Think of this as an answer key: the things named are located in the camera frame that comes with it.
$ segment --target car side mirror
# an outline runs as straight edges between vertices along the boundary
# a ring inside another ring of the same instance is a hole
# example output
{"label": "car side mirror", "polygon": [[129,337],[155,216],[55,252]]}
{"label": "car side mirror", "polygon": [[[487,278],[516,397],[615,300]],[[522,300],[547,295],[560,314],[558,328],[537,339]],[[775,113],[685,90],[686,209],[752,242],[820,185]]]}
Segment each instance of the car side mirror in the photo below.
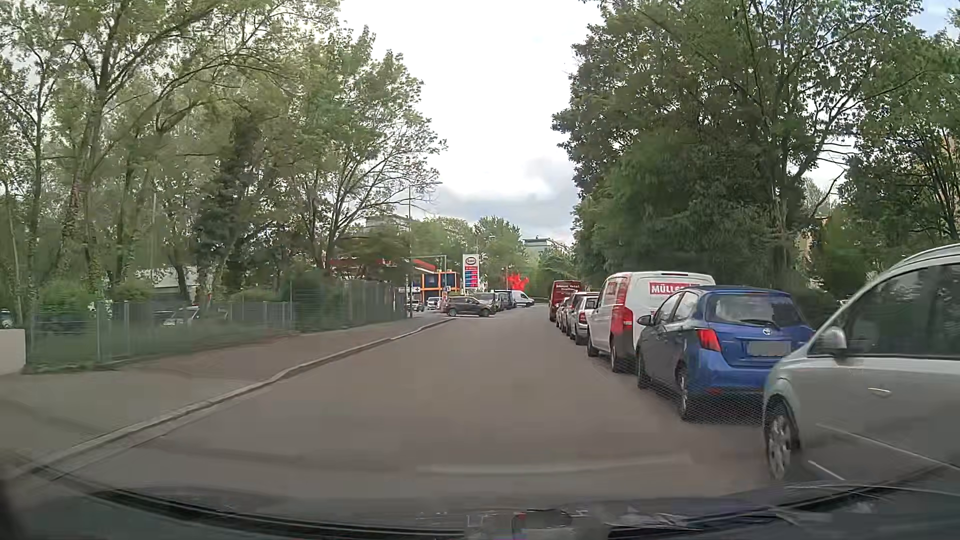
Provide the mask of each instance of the car side mirror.
{"label": "car side mirror", "polygon": [[847,352],[847,335],[840,327],[830,327],[820,334],[813,347],[818,353],[843,356]]}

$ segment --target sky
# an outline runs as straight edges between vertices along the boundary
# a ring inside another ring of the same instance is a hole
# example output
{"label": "sky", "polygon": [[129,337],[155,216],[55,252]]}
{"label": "sky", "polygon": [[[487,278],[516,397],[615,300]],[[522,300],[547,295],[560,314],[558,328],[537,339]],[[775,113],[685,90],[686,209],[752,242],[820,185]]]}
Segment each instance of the sky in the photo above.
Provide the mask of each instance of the sky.
{"label": "sky", "polygon": [[[571,45],[600,22],[595,3],[341,1],[344,26],[369,26],[377,52],[402,53],[423,80],[420,111],[447,141],[430,161],[442,184],[424,209],[468,221],[498,215],[524,237],[572,241],[573,164],[550,122],[569,100]],[[956,7],[958,0],[925,0],[914,22],[934,32]],[[841,172],[824,163],[810,176],[829,184]]]}

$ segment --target sidewalk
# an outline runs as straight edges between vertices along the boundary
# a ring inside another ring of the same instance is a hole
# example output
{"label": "sidewalk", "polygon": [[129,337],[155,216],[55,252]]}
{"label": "sidewalk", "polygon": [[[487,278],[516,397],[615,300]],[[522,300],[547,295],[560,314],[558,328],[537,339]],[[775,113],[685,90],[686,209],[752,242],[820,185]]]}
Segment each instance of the sidewalk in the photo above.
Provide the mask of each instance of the sidewalk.
{"label": "sidewalk", "polygon": [[0,377],[0,451],[38,458],[437,320],[439,315],[418,313],[391,323],[132,362],[115,371]]}

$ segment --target blue car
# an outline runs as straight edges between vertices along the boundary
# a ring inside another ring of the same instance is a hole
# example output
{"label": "blue car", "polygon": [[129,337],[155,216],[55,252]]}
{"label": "blue car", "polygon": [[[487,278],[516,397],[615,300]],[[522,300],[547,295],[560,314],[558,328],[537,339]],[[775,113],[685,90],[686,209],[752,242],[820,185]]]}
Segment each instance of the blue car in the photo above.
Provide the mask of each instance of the blue car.
{"label": "blue car", "polygon": [[770,368],[813,335],[788,293],[699,285],[636,320],[636,385],[675,391],[681,418],[711,401],[760,398]]}

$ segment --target red van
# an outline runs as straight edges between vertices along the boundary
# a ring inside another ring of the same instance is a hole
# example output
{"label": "red van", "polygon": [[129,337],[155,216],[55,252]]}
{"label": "red van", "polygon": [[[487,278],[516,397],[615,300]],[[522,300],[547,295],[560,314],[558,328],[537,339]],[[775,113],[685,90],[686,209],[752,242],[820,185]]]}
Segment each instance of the red van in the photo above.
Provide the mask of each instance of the red van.
{"label": "red van", "polygon": [[584,286],[582,283],[574,280],[563,280],[558,282],[553,282],[553,288],[550,289],[550,322],[557,320],[557,306],[560,305],[560,302],[564,301],[564,298],[570,296],[575,292],[580,292],[583,290]]}

